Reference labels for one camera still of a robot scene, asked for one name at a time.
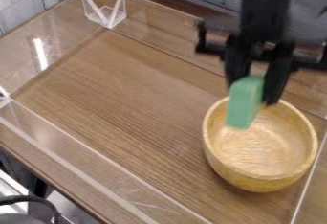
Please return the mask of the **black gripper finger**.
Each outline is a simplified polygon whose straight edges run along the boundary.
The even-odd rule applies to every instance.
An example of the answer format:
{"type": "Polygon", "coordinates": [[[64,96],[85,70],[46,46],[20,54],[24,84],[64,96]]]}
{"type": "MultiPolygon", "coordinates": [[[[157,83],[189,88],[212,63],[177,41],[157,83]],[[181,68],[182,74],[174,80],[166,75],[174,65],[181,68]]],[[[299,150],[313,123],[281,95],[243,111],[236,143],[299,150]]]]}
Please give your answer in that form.
{"type": "Polygon", "coordinates": [[[279,102],[289,73],[292,72],[292,54],[295,42],[281,42],[276,45],[268,69],[264,76],[263,101],[267,105],[279,102]]]}
{"type": "Polygon", "coordinates": [[[232,34],[224,43],[224,75],[227,86],[245,77],[251,70],[251,45],[247,39],[232,34]]]}

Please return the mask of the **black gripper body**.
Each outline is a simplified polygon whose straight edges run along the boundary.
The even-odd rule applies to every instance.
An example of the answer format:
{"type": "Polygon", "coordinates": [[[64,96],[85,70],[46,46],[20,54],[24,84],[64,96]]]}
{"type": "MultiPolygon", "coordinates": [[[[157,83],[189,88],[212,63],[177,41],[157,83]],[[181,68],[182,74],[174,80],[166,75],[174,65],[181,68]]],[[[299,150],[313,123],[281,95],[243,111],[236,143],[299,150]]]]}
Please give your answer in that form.
{"type": "MultiPolygon", "coordinates": [[[[204,55],[218,56],[220,59],[224,60],[227,41],[233,37],[233,35],[229,34],[225,37],[224,43],[220,43],[218,41],[206,41],[206,33],[216,33],[218,30],[208,27],[206,22],[202,20],[197,21],[194,25],[197,31],[194,51],[204,55]]],[[[247,43],[245,49],[249,52],[251,60],[272,63],[273,60],[280,56],[277,49],[285,46],[287,42],[269,43],[259,41],[255,43],[247,43]]],[[[293,46],[291,51],[291,60],[293,71],[297,69],[307,69],[327,72],[327,47],[323,47],[323,51],[316,54],[311,47],[304,48],[301,46],[293,46]]]]}

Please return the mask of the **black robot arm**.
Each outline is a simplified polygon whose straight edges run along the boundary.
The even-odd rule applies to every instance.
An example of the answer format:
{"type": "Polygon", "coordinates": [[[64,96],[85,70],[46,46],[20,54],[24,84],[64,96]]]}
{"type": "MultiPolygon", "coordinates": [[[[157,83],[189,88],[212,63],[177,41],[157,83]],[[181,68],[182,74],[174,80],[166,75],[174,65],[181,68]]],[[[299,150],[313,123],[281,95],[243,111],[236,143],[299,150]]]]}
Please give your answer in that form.
{"type": "Polygon", "coordinates": [[[223,44],[206,39],[214,21],[196,22],[194,50],[223,59],[228,84],[249,75],[255,61],[268,64],[261,95],[261,101],[268,105],[281,98],[293,72],[299,69],[327,71],[327,46],[316,56],[296,51],[297,39],[289,34],[291,1],[241,0],[237,30],[229,33],[223,44]]]}

